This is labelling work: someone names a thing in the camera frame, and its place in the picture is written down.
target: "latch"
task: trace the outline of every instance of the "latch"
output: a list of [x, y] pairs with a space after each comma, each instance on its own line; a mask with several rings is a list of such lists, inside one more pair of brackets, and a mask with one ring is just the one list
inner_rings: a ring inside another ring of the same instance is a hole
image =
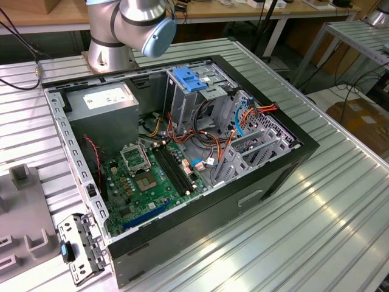
[[109, 262], [102, 235], [92, 214], [73, 214], [58, 225], [61, 254], [73, 282], [80, 286], [104, 271]]

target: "motherboard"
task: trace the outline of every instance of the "motherboard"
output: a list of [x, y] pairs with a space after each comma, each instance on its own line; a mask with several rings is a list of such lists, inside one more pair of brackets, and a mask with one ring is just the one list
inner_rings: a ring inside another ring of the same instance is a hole
[[102, 163], [109, 212], [107, 228], [117, 236], [207, 190], [175, 142], [125, 147]]

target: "aluminum extrusion table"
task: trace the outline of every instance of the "aluminum extrusion table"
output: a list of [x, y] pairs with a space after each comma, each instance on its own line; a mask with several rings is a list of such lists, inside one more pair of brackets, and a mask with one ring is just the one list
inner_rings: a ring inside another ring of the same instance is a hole
[[301, 75], [304, 73], [307, 65], [327, 33], [333, 35], [335, 39], [329, 45], [327, 51], [318, 63], [318, 66], [323, 64], [329, 58], [331, 52], [336, 48], [338, 43], [343, 41], [355, 50], [358, 50], [364, 56], [364, 60], [356, 70], [357, 74], [353, 77], [351, 82], [360, 77], [369, 60], [373, 60], [378, 65], [387, 64], [385, 65], [385, 68], [389, 69], [389, 54], [383, 50], [384, 44], [389, 43], [389, 27], [386, 29], [377, 29], [364, 21], [324, 23], [298, 67], [297, 73], [292, 80], [293, 85], [296, 85], [300, 80]]
[[[389, 165], [317, 109], [238, 42], [172, 45], [140, 65], [220, 54], [320, 148], [265, 202], [183, 250], [123, 291], [374, 291], [389, 273]], [[91, 74], [84, 59], [44, 61], [46, 81]], [[0, 66], [0, 76], [33, 84], [34, 64]], [[54, 224], [83, 212], [41, 89], [0, 86], [0, 172], [37, 167]], [[0, 284], [1, 291], [116, 291], [110, 268], [73, 286], [58, 257]]]

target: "ram slot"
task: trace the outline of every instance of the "ram slot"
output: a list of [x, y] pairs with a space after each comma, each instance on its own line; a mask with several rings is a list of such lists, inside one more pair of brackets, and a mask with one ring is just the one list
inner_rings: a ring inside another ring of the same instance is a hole
[[153, 149], [153, 154], [180, 196], [187, 195], [187, 192], [194, 190], [190, 181], [166, 148]]

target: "red cable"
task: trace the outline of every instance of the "red cable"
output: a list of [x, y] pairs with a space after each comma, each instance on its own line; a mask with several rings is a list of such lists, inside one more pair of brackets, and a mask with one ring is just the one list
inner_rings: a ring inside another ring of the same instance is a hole
[[97, 171], [98, 171], [98, 189], [100, 191], [101, 187], [102, 187], [102, 172], [100, 171], [100, 157], [98, 156], [98, 152], [97, 152], [97, 147], [96, 145], [92, 142], [92, 140], [90, 140], [88, 137], [85, 137], [84, 136], [84, 139], [87, 140], [93, 147], [93, 150], [95, 151], [95, 154], [96, 154], [96, 160], [97, 160]]

